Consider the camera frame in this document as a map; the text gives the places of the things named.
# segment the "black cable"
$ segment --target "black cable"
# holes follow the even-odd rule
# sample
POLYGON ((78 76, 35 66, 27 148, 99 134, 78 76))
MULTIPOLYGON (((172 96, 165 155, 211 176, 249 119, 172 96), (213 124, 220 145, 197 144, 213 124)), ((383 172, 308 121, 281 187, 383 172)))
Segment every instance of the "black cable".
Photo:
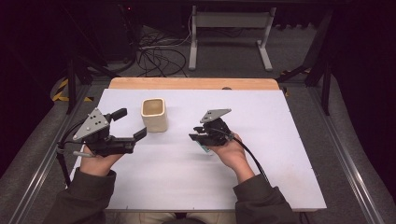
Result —
POLYGON ((241 145, 241 147, 243 147, 245 149, 245 151, 250 155, 250 157, 254 160, 254 162, 256 163, 257 167, 259 168, 260 173, 262 173, 262 175, 264 176, 265 180, 267 182, 268 178, 267 175, 265 175, 264 170, 262 169, 262 166, 260 165, 260 163, 257 161, 257 159, 254 157, 253 153, 248 149, 247 146, 245 146, 245 144, 243 144, 241 141, 239 141, 239 139, 234 138, 233 140, 235 140, 237 143, 239 143, 239 145, 241 145))
POLYGON ((66 133, 62 136, 61 141, 58 142, 58 150, 56 150, 56 159, 58 160, 59 164, 61 165, 62 168, 62 173, 64 174, 64 182, 66 183, 66 186, 69 187, 71 184, 69 172, 67 171, 67 165, 64 160, 64 145, 67 143, 66 138, 67 136, 73 132, 78 126, 83 124, 85 119, 80 120, 76 124, 74 124, 69 130, 66 131, 66 133))
POLYGON ((145 70, 144 73, 137 75, 138 77, 167 77, 167 76, 172 76, 174 74, 179 73, 180 71, 183 73, 185 77, 187 77, 186 73, 183 71, 183 67, 187 64, 187 59, 186 57, 180 53, 179 51, 175 49, 161 49, 161 48, 154 48, 154 49, 143 49, 140 52, 140 55, 137 60, 137 65, 145 70), (177 63, 171 62, 167 57, 163 56, 164 52, 174 52, 178 54, 179 56, 182 57, 183 63, 182 65, 179 65, 177 63), (148 67, 147 62, 153 65, 153 67, 148 67), (168 67, 169 64, 173 64, 174 66, 177 67, 176 71, 173 72, 165 72, 164 69, 168 67), (159 75, 154 75, 154 76, 149 76, 149 72, 152 72, 154 70, 158 70, 160 72, 159 75))
POLYGON ((243 144, 241 141, 239 141, 239 139, 233 137, 233 134, 232 134, 232 133, 231 133, 231 134, 228 134, 228 133, 225 133, 225 132, 222 131, 222 130, 214 129, 214 128, 211 128, 209 131, 211 131, 211 130, 216 131, 216 132, 219 132, 219 133, 223 133, 223 134, 225 134, 226 136, 228 136, 229 139, 233 139, 233 140, 235 140, 239 145, 241 145, 241 147, 242 147, 242 148, 250 155, 250 157, 254 160, 254 162, 255 162, 256 165, 257 165, 257 168, 259 168, 259 171, 260 171, 260 173, 264 176, 265 180, 266 180, 268 183, 270 182, 270 181, 268 180, 267 175, 265 174, 264 170, 262 169, 262 166, 260 165, 259 161, 257 161, 256 157, 254 157, 253 153, 250 151, 250 149, 248 149, 247 146, 245 146, 245 144, 243 144))
POLYGON ((62 138, 61 138, 61 141, 58 142, 58 147, 59 147, 60 149, 64 149, 64 144, 65 144, 65 141, 66 141, 67 136, 68 136, 71 132, 73 132, 73 130, 75 130, 79 125, 83 124, 84 121, 85 121, 85 119, 79 120, 76 124, 74 124, 72 127, 70 127, 70 129, 67 130, 66 133, 64 133, 64 135, 63 135, 62 138))
POLYGON ((153 46, 153 45, 158 45, 158 47, 169 47, 169 46, 173 46, 173 45, 176 45, 176 44, 181 44, 181 43, 183 43, 184 41, 185 41, 185 39, 180 40, 180 39, 179 39, 178 37, 176 37, 176 36, 166 35, 166 34, 164 34, 164 33, 155 31, 155 32, 151 32, 151 33, 148 33, 148 34, 144 34, 144 35, 140 38, 140 41, 139 41, 140 46, 139 46, 139 47, 140 47, 140 48, 146 48, 146 47, 151 47, 151 46, 153 46), (169 40, 169 41, 172 40, 172 39, 167 39, 167 38, 171 38, 171 37, 177 38, 177 39, 173 40, 173 42, 168 43, 168 44, 158 45, 159 42, 163 42, 164 40, 165 40, 165 41, 167 41, 167 40, 169 40))

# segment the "human hand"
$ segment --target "human hand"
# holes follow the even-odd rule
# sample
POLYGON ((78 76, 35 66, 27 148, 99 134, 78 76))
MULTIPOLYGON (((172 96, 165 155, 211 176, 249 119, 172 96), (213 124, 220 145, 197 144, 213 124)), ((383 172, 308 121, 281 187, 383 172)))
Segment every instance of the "human hand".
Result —
MULTIPOLYGON (((92 154, 87 146, 84 146, 85 153, 92 154)), ((123 154, 109 155, 106 157, 83 157, 79 170, 87 175, 106 176, 110 172, 111 167, 118 161, 123 154)))
MULTIPOLYGON (((237 133, 234 133, 233 137, 242 142, 242 139, 237 133)), ((233 169, 239 183, 242 183, 254 176, 254 173, 248 164, 245 150, 235 140, 226 142, 224 146, 207 148, 214 151, 226 166, 233 169)))

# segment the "metal frame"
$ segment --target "metal frame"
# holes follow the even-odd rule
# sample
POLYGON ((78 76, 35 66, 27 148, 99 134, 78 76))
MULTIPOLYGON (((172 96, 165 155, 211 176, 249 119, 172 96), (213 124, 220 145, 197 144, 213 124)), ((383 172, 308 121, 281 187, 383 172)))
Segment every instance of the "metal frame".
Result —
POLYGON ((265 28, 263 37, 257 41, 262 63, 265 70, 273 71, 265 45, 274 21, 276 8, 272 7, 269 12, 260 13, 235 13, 235 12, 200 12, 196 6, 192 7, 191 13, 191 50, 189 69, 195 70, 197 61, 197 27, 245 27, 245 28, 265 28))
POLYGON ((332 123, 332 119, 323 112, 321 109, 320 97, 317 91, 314 88, 308 88, 309 95, 313 99, 319 114, 323 122, 326 124, 328 132, 330 134, 332 144, 334 146, 334 152, 337 156, 338 160, 341 163, 341 166, 344 169, 344 173, 346 174, 346 178, 349 181, 350 186, 352 187, 353 192, 361 206, 361 211, 367 219, 368 223, 374 224, 384 224, 384 220, 379 214, 378 209, 371 197, 369 190, 366 188, 363 180, 361 179, 361 174, 355 166, 352 158, 350 157, 347 148, 341 142, 337 131, 332 123))
POLYGON ((61 128, 56 133, 56 136, 54 137, 51 145, 49 146, 49 149, 44 156, 43 161, 40 163, 37 170, 35 171, 32 180, 30 181, 29 187, 23 194, 21 201, 18 204, 18 207, 12 215, 11 220, 8 222, 8 224, 23 223, 23 221, 25 220, 33 202, 35 201, 35 197, 37 196, 38 192, 41 189, 41 186, 46 180, 48 173, 50 172, 51 165, 55 161, 57 142, 65 134, 67 128, 70 126, 73 117, 76 115, 82 102, 84 102, 85 95, 87 94, 89 89, 90 86, 87 85, 81 87, 74 109, 70 111, 71 113, 69 115, 65 115, 61 128))

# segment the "cup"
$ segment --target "cup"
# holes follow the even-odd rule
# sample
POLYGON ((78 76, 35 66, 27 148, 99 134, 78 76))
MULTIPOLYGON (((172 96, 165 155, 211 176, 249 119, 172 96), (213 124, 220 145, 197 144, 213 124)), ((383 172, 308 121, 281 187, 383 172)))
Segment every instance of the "cup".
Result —
POLYGON ((168 129, 164 99, 153 98, 143 101, 141 115, 148 133, 163 133, 168 129))

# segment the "metal stand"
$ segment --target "metal stand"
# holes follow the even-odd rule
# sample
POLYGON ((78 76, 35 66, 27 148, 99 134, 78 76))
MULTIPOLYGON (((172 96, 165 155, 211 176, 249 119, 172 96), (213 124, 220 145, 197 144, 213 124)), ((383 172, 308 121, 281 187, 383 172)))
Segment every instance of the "metal stand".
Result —
POLYGON ((257 46, 262 56, 262 63, 266 71, 272 71, 270 59, 268 57, 265 44, 271 31, 274 21, 276 8, 272 7, 270 12, 260 13, 235 13, 235 12, 199 12, 196 6, 192 7, 191 18, 191 50, 189 69, 195 70, 197 61, 197 27, 246 27, 246 28, 265 28, 261 40, 257 41, 257 46))

